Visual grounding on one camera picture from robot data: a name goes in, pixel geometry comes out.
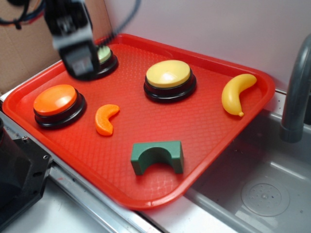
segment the red tray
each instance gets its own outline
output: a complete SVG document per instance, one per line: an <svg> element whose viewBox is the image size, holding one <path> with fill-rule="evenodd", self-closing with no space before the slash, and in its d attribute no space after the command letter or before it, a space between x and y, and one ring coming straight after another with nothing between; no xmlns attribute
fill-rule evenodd
<svg viewBox="0 0 311 233"><path fill-rule="evenodd" d="M181 196L275 92L272 79L261 71L132 35L119 35L110 48L119 67L109 76L78 81L59 62L9 95L3 110L98 189L130 209L154 208ZM197 89L177 103L152 102L143 90L146 71L169 59L189 64ZM232 116L222 107L222 90L232 77L243 73L255 75L258 81L241 93L245 115ZM84 95L87 109L72 125L43 130L35 122L33 102L42 91L58 84L74 86ZM101 136L95 129L95 113L105 104L120 107L111 118L111 137ZM144 175L135 175L130 162L134 143L173 140L182 143L183 174L156 164Z"/></svg>

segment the yellow banana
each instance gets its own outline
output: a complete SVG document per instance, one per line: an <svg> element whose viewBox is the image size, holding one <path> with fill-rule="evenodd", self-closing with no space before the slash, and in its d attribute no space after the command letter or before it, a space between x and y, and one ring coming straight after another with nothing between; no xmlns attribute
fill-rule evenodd
<svg viewBox="0 0 311 233"><path fill-rule="evenodd" d="M244 116L240 103L240 93L256 83L252 74L241 74L231 79L223 89L222 104L224 109L232 114Z"/></svg>

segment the sink basin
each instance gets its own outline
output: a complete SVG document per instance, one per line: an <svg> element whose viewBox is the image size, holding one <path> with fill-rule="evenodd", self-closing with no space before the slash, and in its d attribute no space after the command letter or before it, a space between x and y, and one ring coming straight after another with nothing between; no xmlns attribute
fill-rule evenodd
<svg viewBox="0 0 311 233"><path fill-rule="evenodd" d="M311 229L311 127L279 139L281 116L263 110L186 193L238 232Z"/></svg>

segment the cardboard box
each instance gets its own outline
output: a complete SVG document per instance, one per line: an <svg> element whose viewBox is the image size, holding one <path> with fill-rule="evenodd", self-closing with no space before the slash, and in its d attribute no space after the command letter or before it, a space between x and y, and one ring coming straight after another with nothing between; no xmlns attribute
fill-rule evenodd
<svg viewBox="0 0 311 233"><path fill-rule="evenodd" d="M31 0L33 10L36 0ZM94 39L108 35L111 26L103 0L86 0L92 23ZM22 8L0 1L0 17L18 18ZM52 47L52 36L43 17L21 30L0 26L0 96L23 81L59 61Z"/></svg>

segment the sink drain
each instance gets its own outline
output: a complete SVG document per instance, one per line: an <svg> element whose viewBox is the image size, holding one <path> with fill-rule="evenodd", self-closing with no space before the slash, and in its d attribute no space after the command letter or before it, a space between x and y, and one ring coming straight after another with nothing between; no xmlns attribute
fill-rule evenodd
<svg viewBox="0 0 311 233"><path fill-rule="evenodd" d="M248 182L242 189L242 201L253 213L260 216L276 216L283 213L290 196L286 188L270 178Z"/></svg>

